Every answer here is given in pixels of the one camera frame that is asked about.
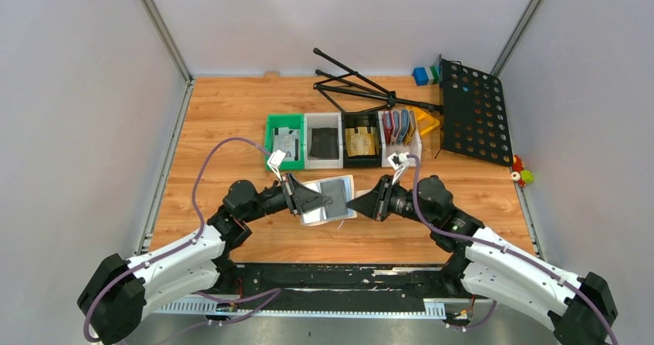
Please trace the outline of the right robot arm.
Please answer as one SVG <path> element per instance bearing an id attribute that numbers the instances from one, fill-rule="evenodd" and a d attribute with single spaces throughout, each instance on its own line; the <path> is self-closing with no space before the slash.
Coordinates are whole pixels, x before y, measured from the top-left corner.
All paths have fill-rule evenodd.
<path id="1" fill-rule="evenodd" d="M 553 266 L 500 237 L 453 203 L 436 176 L 407 190 L 384 175 L 348 207 L 383 222 L 398 215 L 425 225 L 451 257 L 442 273 L 456 288 L 492 299 L 552 331 L 560 344 L 616 344 L 618 310 L 607 281 Z"/>

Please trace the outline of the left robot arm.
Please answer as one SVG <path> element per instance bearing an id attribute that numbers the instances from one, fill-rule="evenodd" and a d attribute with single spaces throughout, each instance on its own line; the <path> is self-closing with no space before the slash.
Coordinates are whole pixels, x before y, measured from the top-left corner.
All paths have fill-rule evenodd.
<path id="1" fill-rule="evenodd" d="M 189 235 L 128 259 L 114 253 L 98 265 L 77 299 L 84 337 L 118 343 L 154 310 L 217 285 L 234 265 L 231 250 L 251 235 L 248 222 L 284 210 L 303 215 L 331 203 L 293 174 L 262 191 L 247 180 L 234 182 L 217 212 Z"/>

